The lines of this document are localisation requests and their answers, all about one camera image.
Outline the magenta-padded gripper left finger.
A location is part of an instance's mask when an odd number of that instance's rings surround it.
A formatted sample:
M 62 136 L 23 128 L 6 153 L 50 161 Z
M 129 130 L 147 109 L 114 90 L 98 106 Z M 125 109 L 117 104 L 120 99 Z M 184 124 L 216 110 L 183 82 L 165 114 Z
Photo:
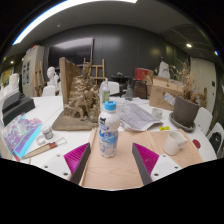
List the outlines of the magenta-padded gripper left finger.
M 79 184 L 90 153 L 90 144 L 86 143 L 65 155 L 57 154 L 45 163 L 42 168 L 65 180 Z

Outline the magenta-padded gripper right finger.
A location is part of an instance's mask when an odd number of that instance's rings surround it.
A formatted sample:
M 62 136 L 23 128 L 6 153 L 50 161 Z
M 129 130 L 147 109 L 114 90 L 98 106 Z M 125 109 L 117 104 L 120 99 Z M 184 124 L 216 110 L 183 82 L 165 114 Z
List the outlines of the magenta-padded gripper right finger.
M 135 158 L 143 185 L 181 170 L 181 167 L 168 155 L 158 155 L 137 143 L 132 145 L 132 154 Z

